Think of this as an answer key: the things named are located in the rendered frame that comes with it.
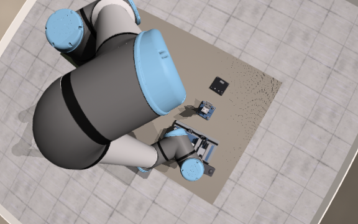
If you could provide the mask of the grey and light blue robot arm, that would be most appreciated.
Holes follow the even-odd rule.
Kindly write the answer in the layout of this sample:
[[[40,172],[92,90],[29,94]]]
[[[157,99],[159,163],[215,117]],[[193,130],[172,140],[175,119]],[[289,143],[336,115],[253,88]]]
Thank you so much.
[[[186,99],[160,31],[141,31],[140,22],[133,0],[96,0],[48,18],[48,42],[79,67],[40,97],[32,124],[35,143],[64,169],[100,163],[148,172],[174,157],[186,180],[196,181],[203,172],[212,177],[215,168],[202,164],[183,128],[151,145],[127,134]]]

